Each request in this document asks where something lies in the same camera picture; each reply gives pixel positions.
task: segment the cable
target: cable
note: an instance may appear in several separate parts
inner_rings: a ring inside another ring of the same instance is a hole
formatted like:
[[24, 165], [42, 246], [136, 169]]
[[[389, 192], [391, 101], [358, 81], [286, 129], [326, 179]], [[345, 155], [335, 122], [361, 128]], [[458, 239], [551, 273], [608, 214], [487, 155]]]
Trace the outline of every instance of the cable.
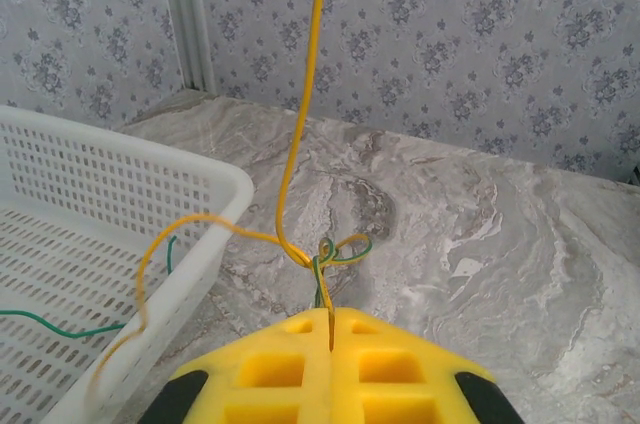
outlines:
[[[171, 254], [173, 252], [173, 243], [176, 242], [176, 239], [178, 239], [177, 236], [173, 236], [171, 239], [169, 239], [169, 245], [167, 247], [167, 274], [171, 274], [171, 272], [173, 271], [173, 267], [171, 265]], [[14, 310], [14, 309], [8, 309], [8, 310], [0, 309], [0, 316], [22, 316], [22, 317], [27, 317], [29, 319], [33, 319], [39, 324], [42, 324], [47, 329], [55, 332], [56, 334], [62, 337], [67, 337], [69, 339], [80, 339], [81, 337], [95, 336], [96, 334], [102, 334], [103, 332], [116, 331], [118, 329], [122, 329], [125, 326], [125, 324], [111, 324], [110, 326], [99, 327], [98, 329], [91, 329], [88, 331], [68, 332], [63, 329], [60, 329], [57, 326], [54, 326], [49, 321], [47, 321], [44, 317], [40, 317], [37, 314], [33, 314], [32, 312], [29, 312], [29, 311], [20, 311], [20, 310]]]
[[69, 339], [80, 339], [81, 337], [95, 336], [96, 334], [101, 334], [103, 332], [115, 331], [116, 329], [122, 329], [124, 324], [112, 324], [107, 327], [100, 327], [98, 329], [93, 329], [90, 331], [82, 331], [82, 332], [67, 332], [63, 331], [59, 327], [54, 326], [49, 321], [44, 319], [43, 317], [37, 316], [28, 311], [15, 311], [15, 310], [0, 310], [0, 316], [22, 316], [28, 317], [29, 319], [33, 319], [34, 321], [39, 322], [47, 329], [52, 330], [56, 334], [61, 335], [62, 337], [68, 337]]
[[171, 265], [171, 254], [173, 252], [173, 243], [176, 242], [178, 236], [173, 236], [169, 239], [169, 245], [167, 246], [167, 274], [171, 274], [173, 272], [173, 266]]
[[[182, 226], [183, 224], [195, 221], [210, 221], [218, 225], [221, 225], [230, 231], [244, 237], [258, 239], [266, 242], [271, 242], [282, 247], [286, 254], [299, 266], [309, 269], [313, 272], [317, 283], [316, 290], [316, 305], [324, 306], [329, 311], [329, 319], [334, 319], [334, 308], [327, 288], [327, 283], [324, 279], [324, 270], [327, 266], [339, 266], [349, 265], [360, 261], [371, 250], [372, 243], [369, 237], [364, 234], [354, 234], [347, 239], [333, 244], [328, 238], [323, 238], [318, 246], [318, 255], [313, 259], [309, 258], [304, 251], [296, 247], [287, 241], [284, 232], [283, 216], [284, 208], [287, 200], [287, 190], [289, 183], [291, 182], [291, 176], [295, 166], [296, 156], [300, 147], [300, 141], [302, 139], [302, 133], [304, 131], [305, 120], [309, 111], [309, 105], [311, 103], [311, 94], [313, 91], [313, 79], [316, 68], [316, 56], [318, 50], [318, 37], [320, 33], [320, 21], [322, 18], [322, 2], [323, 0], [313, 0], [313, 11], [311, 15], [311, 28], [309, 36], [309, 44], [307, 49], [307, 66], [305, 74], [304, 91], [302, 100], [300, 103], [300, 110], [298, 112], [298, 119], [296, 127], [291, 139], [291, 147], [289, 149], [289, 155], [287, 163], [285, 165], [284, 175], [282, 177], [282, 183], [280, 184], [280, 190], [278, 193], [278, 203], [276, 207], [276, 236], [265, 234], [262, 232], [250, 231], [242, 227], [236, 226], [223, 217], [216, 216], [214, 214], [193, 214], [185, 216], [170, 224], [164, 229], [158, 237], [153, 241], [151, 246], [147, 249], [140, 266], [138, 267], [138, 273], [136, 276], [136, 304], [138, 307], [138, 313], [140, 314], [140, 326], [135, 331], [119, 339], [104, 355], [98, 366], [96, 367], [89, 383], [88, 396], [91, 396], [96, 388], [100, 375], [111, 357], [122, 347], [126, 342], [135, 339], [141, 335], [146, 329], [149, 322], [149, 313], [145, 304], [145, 290], [144, 290], [144, 271], [151, 259], [153, 252], [158, 248], [162, 241], [167, 236]], [[354, 256], [343, 258], [340, 257], [340, 250], [347, 244], [351, 244], [354, 241], [364, 241], [366, 243], [365, 250]], [[167, 261], [167, 270], [170, 268], [170, 262]], [[330, 336], [329, 342], [330, 348], [333, 346], [333, 336]]]

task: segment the green wire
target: green wire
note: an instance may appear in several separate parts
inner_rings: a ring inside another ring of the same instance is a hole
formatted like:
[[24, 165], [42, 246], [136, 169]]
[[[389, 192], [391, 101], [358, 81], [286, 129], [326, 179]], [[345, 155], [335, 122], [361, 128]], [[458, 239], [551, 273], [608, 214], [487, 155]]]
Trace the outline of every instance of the green wire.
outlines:
[[173, 266], [171, 265], [171, 252], [173, 251], [173, 243], [176, 242], [178, 236], [173, 236], [169, 239], [169, 245], [167, 246], [167, 274], [171, 274], [173, 272]]
[[371, 239], [367, 239], [367, 247], [364, 249], [364, 251], [351, 257], [338, 257], [340, 255], [340, 249], [336, 249], [336, 246], [331, 239], [323, 237], [320, 243], [322, 246], [327, 246], [328, 250], [325, 258], [322, 261], [320, 261], [318, 256], [314, 256], [311, 261], [313, 275], [316, 278], [316, 295], [313, 302], [314, 307], [326, 306], [324, 297], [322, 296], [322, 292], [320, 291], [320, 276], [324, 274], [324, 268], [320, 266], [329, 260], [331, 260], [332, 263], [339, 265], [350, 264], [351, 262], [357, 261], [369, 254], [369, 252], [371, 252], [371, 249], [373, 248], [373, 242], [371, 241]]
[[[173, 243], [176, 241], [177, 237], [173, 236], [171, 239], [169, 239], [169, 245], [167, 247], [167, 273], [171, 274], [171, 271], [173, 270], [172, 265], [171, 265], [171, 251], [173, 250]], [[82, 332], [67, 332], [64, 331], [62, 329], [60, 329], [59, 327], [54, 326], [53, 324], [51, 324], [49, 321], [47, 321], [46, 319], [37, 316], [31, 312], [28, 311], [18, 311], [18, 310], [2, 310], [0, 309], [0, 316], [22, 316], [22, 317], [27, 317], [29, 319], [33, 319], [34, 321], [38, 322], [39, 324], [42, 324], [44, 327], [46, 327], [47, 329], [55, 332], [56, 334], [62, 336], [62, 337], [68, 337], [69, 339], [80, 339], [81, 337], [89, 337], [89, 336], [95, 336], [96, 334], [102, 334], [103, 332], [109, 332], [109, 331], [115, 331], [117, 329], [122, 329], [125, 325], [124, 324], [112, 324], [110, 326], [107, 327], [100, 327], [98, 329], [92, 329], [89, 331], [82, 331]]]
[[33, 314], [31, 312], [27, 312], [27, 311], [4, 311], [4, 310], [0, 310], [0, 316], [22, 316], [22, 317], [28, 317], [29, 319], [33, 319], [34, 321], [39, 322], [44, 327], [46, 327], [47, 329], [52, 330], [56, 334], [60, 334], [62, 337], [68, 337], [69, 339], [80, 339], [81, 337], [94, 336], [94, 335], [100, 334], [102, 332], [114, 331], [116, 329], [122, 329], [124, 327], [124, 324], [112, 324], [111, 326], [100, 327], [98, 329], [93, 329], [93, 330], [90, 330], [90, 331], [67, 332], [67, 331], [63, 331], [59, 327], [54, 326], [53, 324], [51, 324], [50, 322], [46, 321], [42, 317], [36, 316], [35, 314]]

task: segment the yellow foam block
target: yellow foam block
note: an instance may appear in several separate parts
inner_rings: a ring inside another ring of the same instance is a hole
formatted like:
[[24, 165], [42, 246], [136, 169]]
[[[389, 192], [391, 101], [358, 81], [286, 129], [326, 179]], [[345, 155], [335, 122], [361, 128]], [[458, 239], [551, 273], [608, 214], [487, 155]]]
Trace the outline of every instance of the yellow foam block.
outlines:
[[[492, 376], [477, 364], [353, 309], [336, 309], [330, 351], [327, 310], [314, 309], [181, 367], [168, 386], [191, 390], [161, 393], [155, 416], [184, 404], [166, 422], [477, 424], [456, 381], [459, 373], [493, 386]], [[194, 376], [200, 379], [195, 387]], [[481, 395], [480, 402], [487, 399]]]
[[208, 373], [184, 424], [329, 422], [331, 354], [326, 309], [312, 309], [182, 366]]
[[354, 309], [336, 310], [332, 424], [477, 423], [455, 375], [477, 364]]

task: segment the marble countertop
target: marble countertop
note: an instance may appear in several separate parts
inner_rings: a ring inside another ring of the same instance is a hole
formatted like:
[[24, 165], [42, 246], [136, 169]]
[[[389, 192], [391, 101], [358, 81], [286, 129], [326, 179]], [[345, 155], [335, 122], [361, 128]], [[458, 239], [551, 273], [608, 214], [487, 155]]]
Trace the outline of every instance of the marble countertop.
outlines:
[[[256, 187], [242, 226], [273, 231], [293, 113], [227, 98], [124, 129], [235, 164]], [[640, 189], [431, 141], [310, 119], [285, 226], [368, 233], [329, 274], [361, 309], [493, 372], [526, 422], [640, 423]], [[311, 274], [232, 238], [218, 282], [119, 416], [135, 421], [182, 363], [305, 310]]]

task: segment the floral wallpaper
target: floral wallpaper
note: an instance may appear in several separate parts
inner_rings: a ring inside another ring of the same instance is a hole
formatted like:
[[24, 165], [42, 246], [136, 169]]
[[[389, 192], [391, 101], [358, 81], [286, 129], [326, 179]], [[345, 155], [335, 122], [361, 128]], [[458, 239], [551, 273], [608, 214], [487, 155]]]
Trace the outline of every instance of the floral wallpaper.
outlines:
[[0, 0], [0, 104], [101, 127], [181, 87], [167, 0]]
[[[296, 108], [311, 0], [205, 0], [214, 74]], [[614, 179], [640, 158], [640, 0], [326, 0], [316, 114]]]

